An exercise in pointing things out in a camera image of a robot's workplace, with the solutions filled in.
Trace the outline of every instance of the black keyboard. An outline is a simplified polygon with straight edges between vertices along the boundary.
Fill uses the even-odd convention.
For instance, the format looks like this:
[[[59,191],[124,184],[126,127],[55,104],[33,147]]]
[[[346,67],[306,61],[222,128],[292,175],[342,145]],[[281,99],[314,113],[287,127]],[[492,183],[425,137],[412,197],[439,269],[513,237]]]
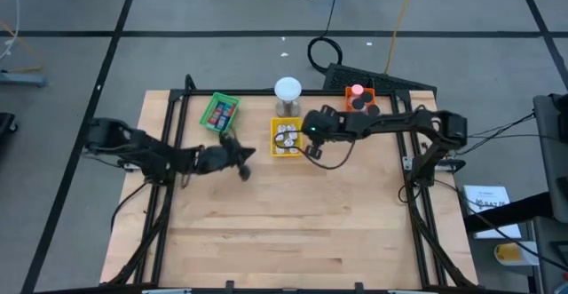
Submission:
[[[375,83],[375,91],[395,91],[395,90],[416,90],[416,91],[432,91],[436,97],[436,86],[403,80],[385,74],[368,72],[358,68],[349,68],[346,66],[329,64],[326,74],[326,82],[323,84],[324,90],[341,90],[346,86],[361,84],[365,87],[373,87]]]

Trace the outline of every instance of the white paper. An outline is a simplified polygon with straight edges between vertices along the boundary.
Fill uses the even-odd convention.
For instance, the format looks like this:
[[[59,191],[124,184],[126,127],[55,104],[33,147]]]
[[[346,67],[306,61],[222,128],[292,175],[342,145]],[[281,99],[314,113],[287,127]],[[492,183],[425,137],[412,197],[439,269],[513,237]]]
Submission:
[[[509,196],[505,187],[486,187],[486,186],[463,186],[465,197],[477,205],[468,203],[468,206],[476,213],[482,213],[509,204]],[[521,238],[521,231],[517,224],[501,226],[499,230],[510,238]],[[474,233],[477,239],[502,239],[503,236],[495,230],[487,230]]]

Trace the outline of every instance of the concrete floor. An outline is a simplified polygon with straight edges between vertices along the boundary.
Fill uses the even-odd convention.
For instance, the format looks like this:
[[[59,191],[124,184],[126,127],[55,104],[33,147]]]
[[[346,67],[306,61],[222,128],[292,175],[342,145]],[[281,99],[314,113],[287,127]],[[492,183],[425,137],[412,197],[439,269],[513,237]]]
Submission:
[[[22,30],[112,31],[124,0],[21,0]],[[323,29],[331,0],[134,0],[126,30],[221,31]],[[568,30],[568,0],[535,0],[551,31]],[[390,30],[403,0],[337,0],[332,30]],[[13,26],[14,0],[0,0],[0,20]],[[402,29],[538,31],[525,0],[412,0]],[[124,37],[96,116],[136,124],[147,90],[179,88],[190,73],[199,88],[267,88],[284,75],[319,89],[307,61],[310,37]],[[381,72],[390,39],[334,37],[344,64]],[[6,38],[0,38],[4,44]],[[20,119],[20,132],[0,162],[0,283],[20,290],[59,187],[110,38],[29,37],[46,59],[44,89],[2,86],[0,111]],[[568,40],[556,39],[568,56]],[[335,60],[316,46],[318,62]],[[287,57],[280,55],[286,52]],[[2,61],[33,64],[20,46]],[[565,92],[542,38],[399,38],[390,73],[438,87],[438,105],[468,117],[472,131],[530,113],[537,94]],[[512,133],[535,132],[525,123]],[[536,139],[495,140],[464,157],[459,184],[504,185],[512,200],[544,191]],[[123,174],[81,160],[43,265],[37,290],[94,286],[107,250],[109,219]],[[491,289],[527,291],[526,278],[498,266],[494,242],[471,241],[479,281]]]

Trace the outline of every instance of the yellow container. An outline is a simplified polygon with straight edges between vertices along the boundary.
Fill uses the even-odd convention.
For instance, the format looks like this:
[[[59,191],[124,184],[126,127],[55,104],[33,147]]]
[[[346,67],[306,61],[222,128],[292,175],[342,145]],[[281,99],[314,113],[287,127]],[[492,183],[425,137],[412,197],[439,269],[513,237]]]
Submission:
[[[289,149],[285,148],[283,154],[276,153],[276,145],[274,144],[274,137],[278,134],[278,125],[294,125],[297,131],[302,129],[302,118],[301,117],[273,117],[270,120],[270,155],[276,157],[292,157],[302,155],[299,151],[298,153],[290,153]],[[294,140],[294,147],[302,147],[302,133],[298,132],[298,138]],[[280,146],[284,146],[284,140],[278,141]]]

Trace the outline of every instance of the wooden table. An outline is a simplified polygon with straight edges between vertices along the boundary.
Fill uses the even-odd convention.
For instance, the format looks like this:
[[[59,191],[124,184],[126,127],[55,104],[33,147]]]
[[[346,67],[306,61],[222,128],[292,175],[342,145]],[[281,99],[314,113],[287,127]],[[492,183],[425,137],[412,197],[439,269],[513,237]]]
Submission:
[[[146,93],[138,128],[161,137],[168,96],[168,91]],[[414,107],[436,109],[429,91],[411,91],[411,98]],[[182,147],[218,144],[216,133],[199,125],[209,99],[190,97]],[[391,113],[388,98],[377,100],[384,114]],[[366,289],[420,289],[408,209],[397,198],[403,178],[396,135],[358,141],[350,160],[334,171],[303,157],[274,158],[269,141],[275,103],[273,96],[241,97],[233,125],[241,144],[256,148],[248,160],[249,181],[241,182],[236,169],[227,169],[192,176],[187,188],[176,188],[160,286],[224,288],[233,280],[237,288],[353,289],[353,283],[363,282]],[[343,110],[342,97],[300,98],[303,115],[323,104]],[[428,141],[422,135],[419,140]],[[320,161],[335,165],[348,147],[328,143]],[[436,178],[454,183],[450,174]],[[127,174],[122,198],[142,179],[141,173]],[[138,246],[149,191],[118,214],[101,281],[112,278]],[[437,184],[430,197],[440,244],[477,282],[456,193]],[[430,283],[436,283],[426,242],[424,249]],[[147,266],[153,255],[151,249]]]

